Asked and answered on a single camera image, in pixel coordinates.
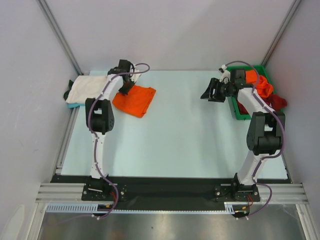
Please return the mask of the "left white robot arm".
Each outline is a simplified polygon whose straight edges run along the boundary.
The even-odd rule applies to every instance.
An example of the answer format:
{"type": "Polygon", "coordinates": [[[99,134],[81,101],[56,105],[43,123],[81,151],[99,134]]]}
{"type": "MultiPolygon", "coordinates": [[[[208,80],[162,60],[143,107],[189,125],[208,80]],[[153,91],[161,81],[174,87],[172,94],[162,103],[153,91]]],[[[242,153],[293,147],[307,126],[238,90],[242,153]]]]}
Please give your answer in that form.
{"type": "Polygon", "coordinates": [[[121,59],[118,66],[111,68],[106,75],[106,83],[97,97],[85,100],[86,126],[92,136],[92,164],[90,177],[101,180],[108,175],[103,164],[105,138],[115,125],[112,101],[117,93],[128,94],[136,84],[134,75],[139,75],[132,62],[121,59]]]}

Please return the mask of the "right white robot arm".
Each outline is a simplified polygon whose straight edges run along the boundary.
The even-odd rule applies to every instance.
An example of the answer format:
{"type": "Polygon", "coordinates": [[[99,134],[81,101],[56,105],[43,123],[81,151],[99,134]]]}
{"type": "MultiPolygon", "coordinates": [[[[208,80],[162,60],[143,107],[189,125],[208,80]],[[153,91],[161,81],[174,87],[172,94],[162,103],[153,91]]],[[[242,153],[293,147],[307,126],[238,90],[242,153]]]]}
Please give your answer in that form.
{"type": "Polygon", "coordinates": [[[266,160],[282,154],[286,117],[283,112],[275,111],[265,103],[254,85],[246,81],[243,68],[228,70],[226,65],[222,65],[218,71],[220,78],[213,77],[200,98],[223,103],[226,98],[234,97],[245,107],[251,120],[246,135],[246,159],[230,186],[227,189],[219,187],[215,195],[245,201],[249,196],[258,196],[257,176],[266,160]]]}

